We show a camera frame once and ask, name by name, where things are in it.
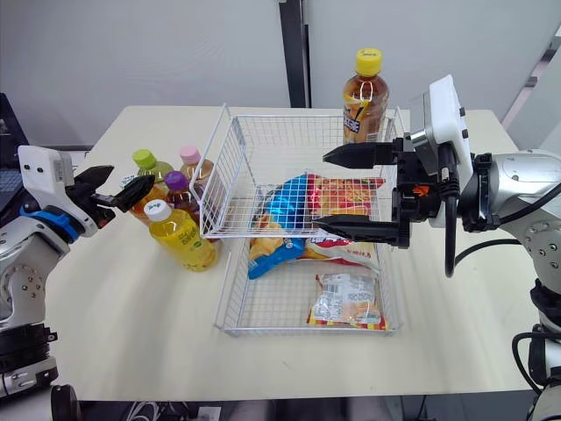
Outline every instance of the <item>red snack bag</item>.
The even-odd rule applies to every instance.
[[[298,260],[329,260],[343,265],[364,266],[380,272],[376,245],[340,237],[306,239],[304,253]]]
[[[383,178],[324,178],[308,175],[308,207],[312,216],[370,216],[375,190]]]

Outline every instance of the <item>plastic bottle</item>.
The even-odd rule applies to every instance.
[[[163,200],[152,200],[144,208],[151,221],[150,234],[184,268],[202,272],[217,260],[217,250],[199,235],[199,229],[189,214],[172,209]]]
[[[191,194],[189,190],[189,181],[181,171],[170,171],[164,177],[164,182],[166,182],[167,192],[166,202],[168,202],[175,209],[181,209],[186,211],[190,217],[199,225],[199,203]],[[202,190],[195,185],[196,189],[199,189],[199,196],[202,195]]]
[[[212,168],[214,167],[214,163],[209,160],[204,160],[201,165],[201,171],[199,174],[195,174],[196,166],[199,164],[201,160],[201,154],[199,150],[195,146],[184,146],[179,150],[179,155],[181,156],[181,160],[183,161],[183,166],[181,167],[181,172],[189,179],[193,180],[195,178],[195,182],[199,184],[199,186],[204,189],[209,182],[210,173],[212,172]]]
[[[167,191],[167,186],[164,183],[164,176],[174,170],[171,165],[164,161],[157,161],[156,157],[154,157],[152,152],[148,149],[139,149],[132,154],[132,159],[138,165],[137,175],[153,174],[156,177],[154,185]]]
[[[125,177],[123,177],[123,179],[121,180],[121,182],[119,183],[119,187],[121,189],[124,189],[124,186],[126,186],[129,182],[131,182],[132,180],[134,180],[134,177],[136,175],[127,175]],[[164,200],[166,198],[166,194],[155,184],[152,186],[152,189],[150,190],[150,192],[144,196],[142,199],[140,199],[140,201],[138,201],[134,206],[132,206],[129,209],[129,212],[139,221],[141,221],[143,224],[145,225],[149,225],[150,224],[150,220],[148,219],[148,217],[146,216],[146,214],[144,213],[144,207],[146,206],[146,204],[148,202],[150,202],[151,200]]]
[[[357,53],[357,74],[343,88],[345,143],[374,142],[386,115],[389,90],[378,75],[382,52],[363,48]]]

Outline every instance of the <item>laptop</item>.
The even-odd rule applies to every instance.
[[[29,142],[8,98],[0,93],[0,212],[3,214],[9,211],[8,207],[14,197],[24,190],[19,172],[20,145],[29,145]]]

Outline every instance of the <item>brown bottle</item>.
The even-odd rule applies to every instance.
[[[174,209],[181,209],[186,211],[189,216],[195,221],[197,225],[200,222],[199,203],[195,200],[191,191],[189,190],[189,180],[183,175],[181,171],[170,171],[164,177],[166,182],[167,192],[166,202],[168,202]],[[197,194],[202,195],[200,187],[195,185]]]
[[[357,53],[357,74],[343,88],[344,143],[374,142],[386,115],[389,90],[378,76],[382,53],[363,48]]]
[[[195,146],[184,146],[179,150],[179,155],[183,161],[183,166],[181,167],[181,172],[189,179],[195,179],[195,182],[204,189],[209,182],[210,173],[212,173],[212,168],[214,163],[209,160],[204,160],[201,165],[201,171],[199,174],[195,174],[197,165],[201,160],[201,154]]]

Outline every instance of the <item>purple bottle cap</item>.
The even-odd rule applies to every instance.
[[[170,171],[164,176],[164,182],[172,191],[183,191],[188,188],[189,181],[181,171]]]

